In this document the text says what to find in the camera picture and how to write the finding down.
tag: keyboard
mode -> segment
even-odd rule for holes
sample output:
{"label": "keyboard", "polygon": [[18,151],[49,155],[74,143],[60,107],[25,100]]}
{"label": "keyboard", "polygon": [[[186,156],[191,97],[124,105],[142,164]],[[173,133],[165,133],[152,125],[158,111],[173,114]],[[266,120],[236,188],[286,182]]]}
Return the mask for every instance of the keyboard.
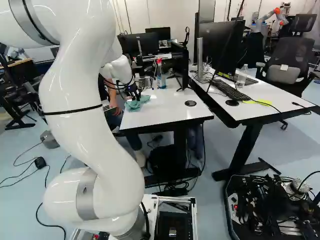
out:
{"label": "keyboard", "polygon": [[[231,81],[231,82],[234,82],[234,83],[236,83],[237,82],[237,80],[238,80],[238,76],[239,75],[234,75],[234,76],[228,76],[228,77],[226,77],[226,76],[223,76],[223,75],[219,75],[220,77],[222,77],[222,78],[224,78],[224,79],[227,79],[227,80],[229,80],[229,81]],[[245,86],[247,86],[247,85],[252,85],[252,84],[256,84],[256,83],[258,83],[258,81],[257,80],[254,80],[254,79],[251,79],[251,78],[246,78],[246,80],[245,80]]]}
{"label": "keyboard", "polygon": [[226,84],[224,81],[220,79],[214,79],[212,80],[212,85],[223,92],[225,95],[227,95],[232,100],[236,101],[249,101],[251,100],[250,97],[243,94],[242,92],[239,92],[238,90],[234,89],[232,86]]}

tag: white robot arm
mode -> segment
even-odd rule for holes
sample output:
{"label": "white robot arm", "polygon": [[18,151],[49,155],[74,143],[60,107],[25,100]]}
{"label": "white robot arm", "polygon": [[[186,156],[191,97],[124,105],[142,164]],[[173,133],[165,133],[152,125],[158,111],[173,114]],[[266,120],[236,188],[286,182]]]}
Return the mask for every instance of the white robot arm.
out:
{"label": "white robot arm", "polygon": [[252,30],[254,33],[260,33],[262,30],[262,24],[265,20],[271,18],[274,14],[276,14],[276,18],[281,21],[280,25],[287,25],[289,21],[286,17],[281,13],[280,8],[276,7],[274,10],[270,11],[266,15],[262,16],[256,21],[256,27]]}
{"label": "white robot arm", "polygon": [[[18,48],[60,44],[41,81],[40,102],[60,146],[89,166],[63,172],[50,183],[43,198],[46,212],[58,222],[126,239],[141,219],[144,178],[112,135],[98,91],[100,68],[116,44],[111,3],[9,0],[0,1],[0,12],[1,43]],[[113,58],[122,62],[122,52],[115,51]]]}
{"label": "white robot arm", "polygon": [[113,84],[114,87],[117,86],[117,89],[128,89],[132,99],[137,99],[139,101],[141,92],[136,85],[127,57],[122,55],[122,48],[117,36],[115,37],[112,47],[110,48],[103,62],[105,64],[101,67],[100,74],[105,79],[118,79],[119,81],[116,83],[110,83]]}

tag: white desk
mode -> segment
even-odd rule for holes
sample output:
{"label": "white desk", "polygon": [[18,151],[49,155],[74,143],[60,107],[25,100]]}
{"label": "white desk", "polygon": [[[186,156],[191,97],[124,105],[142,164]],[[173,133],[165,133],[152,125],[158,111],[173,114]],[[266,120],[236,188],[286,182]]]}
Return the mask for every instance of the white desk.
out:
{"label": "white desk", "polygon": [[[213,118],[212,112],[197,96],[186,88],[184,91],[176,91],[180,88],[175,78],[166,80],[166,89],[146,89],[142,95],[150,95],[150,101],[142,106],[140,111],[124,111],[120,130],[142,128],[180,121],[188,121],[200,118]],[[195,106],[186,106],[185,101],[193,100]]]}
{"label": "white desk", "polygon": [[[189,70],[195,70],[195,68],[194,66],[189,66]],[[212,74],[214,73],[212,68],[208,71]],[[189,72],[192,89],[194,89],[216,116],[229,128],[236,128],[239,124],[246,126],[229,168],[212,173],[212,177],[216,181],[227,180],[233,174],[252,174],[269,168],[267,164],[262,162],[246,164],[264,124],[283,121],[284,119],[296,117],[309,111],[320,111],[319,106],[252,76],[248,77],[258,81],[258,83],[244,86],[239,89],[240,92],[256,101],[271,101],[271,105],[276,107],[281,113],[271,106],[258,103],[239,102],[238,106],[229,106],[226,104],[226,100],[230,99],[229,97],[223,96],[224,93],[217,90],[214,86],[211,86],[207,93],[209,83],[198,82],[195,80],[195,75],[195,73]],[[222,77],[220,79],[235,88],[235,84],[232,81]]]}
{"label": "white desk", "polygon": [[[166,89],[146,89],[142,95],[150,95],[150,101],[145,103],[140,111],[124,111],[120,131],[127,134],[159,133],[173,131],[175,145],[175,161],[179,166],[186,166],[187,129],[206,120],[214,118],[212,112],[191,89],[178,91],[179,83],[175,78],[167,79]],[[195,106],[186,106],[185,101],[193,100]],[[199,175],[197,167],[187,168],[176,179],[186,179]],[[154,176],[144,178],[145,185],[156,185],[159,179]]]}
{"label": "white desk", "polygon": [[[211,73],[214,73],[214,70],[212,68],[210,68],[209,71]],[[190,72],[189,77],[194,78],[195,73]],[[306,101],[298,96],[295,96],[287,91],[277,88],[255,77],[248,77],[250,79],[258,81],[258,83],[244,86],[243,88],[239,88],[238,90],[256,101],[271,101],[271,105],[279,109],[279,111],[281,111],[282,113],[299,110],[302,108],[301,106],[304,106],[305,108],[316,106],[309,101]],[[222,77],[219,77],[219,79],[225,81],[231,87],[235,88],[235,84],[232,81],[229,81]],[[202,84],[196,80],[194,82],[198,84],[203,90],[207,91],[209,83]],[[258,103],[239,102],[239,106],[229,106],[226,104],[226,100],[229,100],[230,98],[216,93],[224,95],[224,93],[216,89],[214,86],[210,86],[208,92],[209,96],[217,104],[219,104],[235,121],[243,121],[247,119],[258,118],[279,113],[277,110],[270,106],[265,106]],[[298,103],[301,106],[293,105],[292,102]]]}

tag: floor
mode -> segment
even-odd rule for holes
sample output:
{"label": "floor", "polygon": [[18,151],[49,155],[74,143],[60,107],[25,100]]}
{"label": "floor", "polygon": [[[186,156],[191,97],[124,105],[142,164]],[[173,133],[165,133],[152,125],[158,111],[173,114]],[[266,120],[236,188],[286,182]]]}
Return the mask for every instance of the floor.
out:
{"label": "floor", "polygon": [[[305,90],[303,97],[320,105],[320,84],[311,83]],[[33,128],[5,131],[0,135],[0,178],[18,175],[27,166],[13,167],[14,159],[24,150],[40,141],[40,134],[46,130],[47,125],[37,117],[38,122]],[[257,140],[255,148],[248,162],[256,162],[258,157],[276,166],[283,176],[304,178],[310,172],[320,169],[320,116],[302,115],[288,120],[289,127],[286,131],[280,129],[280,123],[265,125]],[[221,182],[214,182],[211,172],[226,168],[238,141],[244,131],[243,126],[236,129],[227,128],[218,118],[204,123],[206,144],[206,168],[199,177],[190,196],[196,197],[198,204],[198,237],[201,240],[230,239],[227,231],[225,211],[222,204]],[[141,136],[146,143],[152,138],[150,134]],[[126,149],[129,144],[125,138],[118,139]],[[163,145],[172,142],[172,134],[164,134]],[[145,152],[149,147],[144,144]],[[60,171],[68,153],[63,149],[46,149],[42,144],[26,153],[19,163],[31,159],[33,156],[43,156],[51,166],[48,181],[52,180]],[[77,159],[70,158],[64,169],[83,166]],[[39,225],[35,218],[38,205],[42,202],[45,192],[44,180],[47,170],[40,170],[22,182],[0,188],[0,239],[25,239],[62,240],[63,232],[58,228],[49,228]],[[320,175],[314,175],[309,183],[314,192],[320,191]],[[157,189],[147,189],[146,193],[156,192]],[[43,210],[39,218],[46,224],[55,224]],[[67,239],[73,232],[73,227],[63,225],[67,231]]]}

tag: person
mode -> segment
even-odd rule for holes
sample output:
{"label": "person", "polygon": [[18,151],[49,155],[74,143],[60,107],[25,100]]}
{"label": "person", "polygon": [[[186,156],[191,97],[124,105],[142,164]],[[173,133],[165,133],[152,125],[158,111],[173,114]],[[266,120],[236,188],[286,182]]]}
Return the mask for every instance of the person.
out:
{"label": "person", "polygon": [[[115,86],[112,84],[112,79],[105,79],[101,74],[98,77],[98,88],[100,93],[101,101],[109,100],[110,107],[116,108],[115,111],[106,111],[105,117],[109,126],[117,126],[120,127],[121,121],[124,115],[123,110],[118,106],[117,103],[117,90]],[[133,149],[135,160],[138,163],[140,168],[143,168],[146,164],[146,156],[142,151],[142,142],[137,134],[126,134],[126,139],[128,140],[131,148]]]}

